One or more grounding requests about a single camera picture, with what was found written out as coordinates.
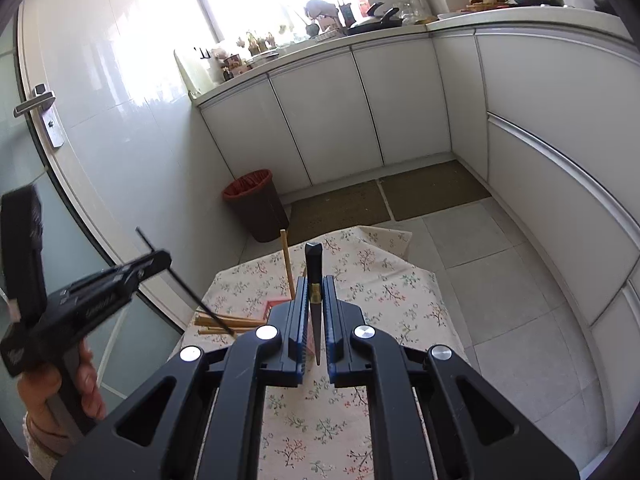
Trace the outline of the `person's left hand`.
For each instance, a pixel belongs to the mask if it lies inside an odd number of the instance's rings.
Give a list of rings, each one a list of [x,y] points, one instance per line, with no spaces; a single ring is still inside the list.
[[[79,362],[73,390],[79,394],[80,407],[88,419],[99,422],[106,415],[106,405],[98,386],[98,373],[92,364],[93,353],[83,340],[78,344],[76,354]],[[58,405],[62,385],[63,377],[52,364],[21,374],[17,382],[17,392],[27,412],[27,427],[38,438],[77,440],[76,430],[70,430],[70,416],[52,411]]]

